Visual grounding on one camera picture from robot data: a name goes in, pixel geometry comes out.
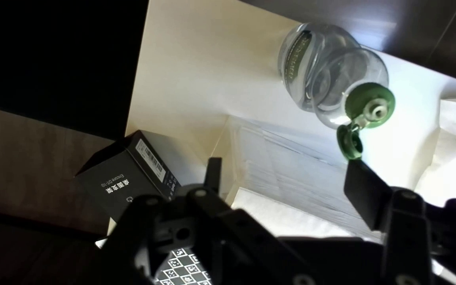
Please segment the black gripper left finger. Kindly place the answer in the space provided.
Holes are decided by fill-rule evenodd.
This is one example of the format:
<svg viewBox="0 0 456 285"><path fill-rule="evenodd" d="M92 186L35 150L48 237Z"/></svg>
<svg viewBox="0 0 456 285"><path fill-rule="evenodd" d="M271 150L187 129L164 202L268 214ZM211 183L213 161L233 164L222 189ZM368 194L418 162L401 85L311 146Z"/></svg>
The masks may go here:
<svg viewBox="0 0 456 285"><path fill-rule="evenodd" d="M140 197L108 241L110 285L151 285L176 249L190 249L214 285L314 285L311 267L246 211L221 197L222 161L208 162L203 184L171 202Z"/></svg>

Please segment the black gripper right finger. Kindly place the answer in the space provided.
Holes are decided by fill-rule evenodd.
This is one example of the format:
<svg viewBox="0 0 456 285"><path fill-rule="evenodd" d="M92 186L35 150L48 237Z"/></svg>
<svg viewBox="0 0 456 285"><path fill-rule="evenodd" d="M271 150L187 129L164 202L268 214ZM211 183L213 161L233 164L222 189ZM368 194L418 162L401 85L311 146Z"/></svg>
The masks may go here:
<svg viewBox="0 0 456 285"><path fill-rule="evenodd" d="M384 238L382 281L387 285L441 285L441 264L456 276L456 199L442 208L422 195L388 186L363 161L347 167L344 194L373 232Z"/></svg>

